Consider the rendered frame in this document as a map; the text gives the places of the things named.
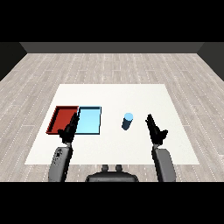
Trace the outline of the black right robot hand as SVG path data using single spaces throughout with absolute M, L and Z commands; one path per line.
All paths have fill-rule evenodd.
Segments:
M 150 139 L 153 144 L 162 145 L 166 139 L 168 130 L 161 130 L 156 124 L 152 115 L 148 115 L 145 122 L 147 123 L 148 130 L 150 132 Z

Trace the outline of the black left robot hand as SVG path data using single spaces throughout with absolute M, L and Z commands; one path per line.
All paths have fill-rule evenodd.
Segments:
M 74 134 L 76 133 L 79 120 L 79 116 L 74 112 L 69 124 L 64 129 L 58 130 L 59 137 L 62 139 L 63 144 L 70 144 L 74 140 Z

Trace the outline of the red shallow open box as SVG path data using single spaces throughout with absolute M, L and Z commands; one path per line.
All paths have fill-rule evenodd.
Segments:
M 48 135 L 57 135 L 58 130 L 63 130 L 70 123 L 72 116 L 78 111 L 78 108 L 78 106 L 57 106 L 45 133 Z

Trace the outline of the light blue shallow open box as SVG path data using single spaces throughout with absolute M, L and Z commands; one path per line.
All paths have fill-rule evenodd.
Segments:
M 99 135 L 102 108 L 99 106 L 80 106 L 76 135 Z

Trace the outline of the small blue can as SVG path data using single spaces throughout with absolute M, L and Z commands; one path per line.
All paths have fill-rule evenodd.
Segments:
M 126 113 L 122 121 L 122 128 L 124 130 L 127 130 L 130 127 L 132 121 L 133 121 L 133 115 L 131 113 Z

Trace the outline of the dark grey robot body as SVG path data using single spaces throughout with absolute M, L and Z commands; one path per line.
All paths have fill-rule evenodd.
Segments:
M 138 178 L 124 172 L 120 164 L 115 166 L 115 171 L 109 171 L 109 166 L 104 164 L 100 172 L 88 175 L 86 182 L 138 182 Z

